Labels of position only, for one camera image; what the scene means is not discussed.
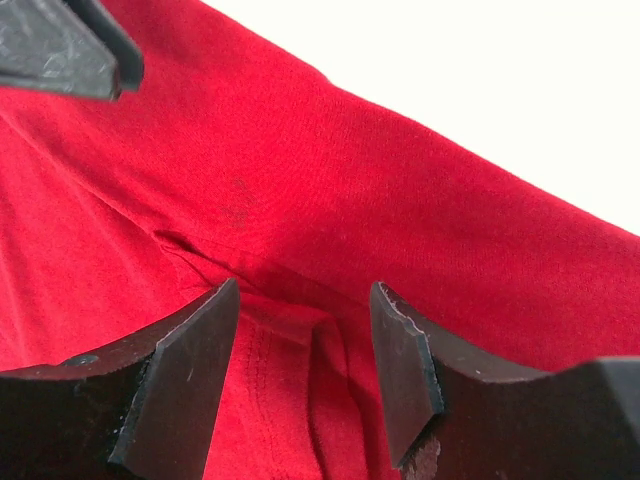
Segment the black plastic part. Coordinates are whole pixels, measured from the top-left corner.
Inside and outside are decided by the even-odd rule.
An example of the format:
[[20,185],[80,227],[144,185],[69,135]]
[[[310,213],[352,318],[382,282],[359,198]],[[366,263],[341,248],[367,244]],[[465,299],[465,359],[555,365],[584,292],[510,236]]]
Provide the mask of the black plastic part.
[[115,100],[139,49],[97,0],[0,0],[0,85]]
[[[385,285],[374,285],[371,306],[377,360],[384,363],[388,356],[376,346],[380,323],[411,322],[430,348],[445,405],[445,412],[426,424],[415,418],[419,428],[412,418],[404,419],[398,428],[409,425],[407,437],[389,437],[397,458],[394,452],[421,430],[401,455],[405,480],[640,479],[640,359],[599,359],[549,374],[465,342]],[[430,402],[420,390],[388,388],[388,375],[415,375],[415,358],[405,361],[394,359],[393,370],[378,369],[385,418],[411,415],[405,407],[411,402]]]
[[0,373],[0,478],[200,480],[239,305],[229,281],[61,365]]

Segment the white background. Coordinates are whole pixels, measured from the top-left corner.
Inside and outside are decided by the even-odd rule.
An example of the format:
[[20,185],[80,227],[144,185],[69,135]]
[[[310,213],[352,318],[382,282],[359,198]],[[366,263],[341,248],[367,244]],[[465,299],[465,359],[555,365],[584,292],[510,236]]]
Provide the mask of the white background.
[[640,234],[640,0],[205,0],[336,85]]

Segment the red cloth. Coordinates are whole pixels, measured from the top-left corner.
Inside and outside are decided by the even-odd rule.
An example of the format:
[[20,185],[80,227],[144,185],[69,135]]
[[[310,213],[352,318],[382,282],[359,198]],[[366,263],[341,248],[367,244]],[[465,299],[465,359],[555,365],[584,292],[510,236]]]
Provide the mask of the red cloth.
[[1,368],[95,348],[234,276],[206,478],[395,479],[372,282],[535,367],[640,353],[638,238],[196,0],[104,3],[145,53],[139,94],[0,95]]

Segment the red fabric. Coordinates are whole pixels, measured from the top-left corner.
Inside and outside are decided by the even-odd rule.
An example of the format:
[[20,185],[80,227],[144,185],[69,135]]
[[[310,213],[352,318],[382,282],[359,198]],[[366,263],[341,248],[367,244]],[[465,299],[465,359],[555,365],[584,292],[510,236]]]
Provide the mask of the red fabric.
[[638,238],[196,0],[104,3],[145,53],[139,94],[0,95],[1,368],[100,346],[234,276],[206,478],[396,479],[372,282],[535,367],[640,353]]

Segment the crumpled red fabric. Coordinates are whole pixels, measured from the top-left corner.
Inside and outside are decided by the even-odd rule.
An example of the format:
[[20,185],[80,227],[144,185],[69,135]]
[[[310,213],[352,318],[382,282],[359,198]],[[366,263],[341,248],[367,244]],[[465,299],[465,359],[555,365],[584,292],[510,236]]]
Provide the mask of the crumpled red fabric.
[[530,366],[640,353],[637,237],[197,0],[104,3],[144,51],[139,94],[0,94],[2,369],[98,347],[235,277],[205,478],[397,479],[372,282]]

